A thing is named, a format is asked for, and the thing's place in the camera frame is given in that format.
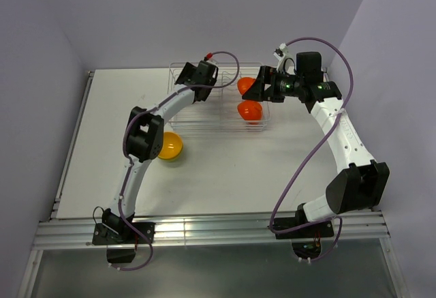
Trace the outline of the orange bowl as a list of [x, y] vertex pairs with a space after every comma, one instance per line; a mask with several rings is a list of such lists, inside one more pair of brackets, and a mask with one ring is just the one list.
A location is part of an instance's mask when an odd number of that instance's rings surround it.
[[255, 82], [255, 78], [252, 77], [242, 77], [237, 82], [237, 88], [241, 95], [244, 95], [247, 90], [252, 86]]

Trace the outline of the orange bowl carried to rack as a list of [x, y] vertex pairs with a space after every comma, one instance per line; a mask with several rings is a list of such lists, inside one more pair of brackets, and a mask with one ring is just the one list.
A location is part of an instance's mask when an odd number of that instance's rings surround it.
[[250, 125], [257, 125], [262, 120], [263, 109], [259, 102], [244, 100], [237, 106], [237, 110]]

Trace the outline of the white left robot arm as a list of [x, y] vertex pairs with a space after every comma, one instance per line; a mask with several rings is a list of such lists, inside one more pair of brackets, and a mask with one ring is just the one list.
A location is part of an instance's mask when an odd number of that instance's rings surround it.
[[151, 162], [164, 147], [164, 126], [182, 109], [204, 101], [217, 82], [218, 67], [207, 61], [186, 63], [173, 90], [151, 108], [131, 110], [123, 137], [123, 155], [127, 158], [125, 177], [113, 205], [103, 212], [102, 224], [117, 243], [125, 243], [133, 234], [132, 219], [136, 199]]

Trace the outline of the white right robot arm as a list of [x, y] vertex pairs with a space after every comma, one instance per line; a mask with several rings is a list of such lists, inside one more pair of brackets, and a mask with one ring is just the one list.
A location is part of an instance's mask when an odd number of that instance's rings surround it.
[[325, 193], [296, 212], [296, 232], [308, 237], [320, 220], [377, 206], [390, 170], [385, 162], [376, 161], [357, 135], [339, 88], [324, 78], [318, 52], [298, 53], [293, 59], [281, 47], [275, 56], [277, 67], [262, 66], [243, 99], [282, 103], [286, 97], [298, 98], [320, 126], [322, 142], [328, 143], [337, 165], [338, 174]]

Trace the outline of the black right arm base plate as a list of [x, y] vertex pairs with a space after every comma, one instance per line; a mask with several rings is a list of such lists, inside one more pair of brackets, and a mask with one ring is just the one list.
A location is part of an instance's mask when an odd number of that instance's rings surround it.
[[298, 224], [295, 217], [275, 218], [272, 228], [276, 239], [314, 239], [334, 236], [330, 220]]

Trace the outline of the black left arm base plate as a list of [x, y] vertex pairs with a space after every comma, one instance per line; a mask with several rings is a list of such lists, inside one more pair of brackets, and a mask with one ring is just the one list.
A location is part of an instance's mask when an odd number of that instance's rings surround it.
[[[151, 243], [155, 234], [154, 222], [134, 223], [134, 227], [143, 234]], [[146, 244], [147, 241], [138, 233], [127, 227], [124, 235], [116, 234], [102, 223], [95, 225], [92, 238], [93, 245], [123, 245], [123, 244]]]

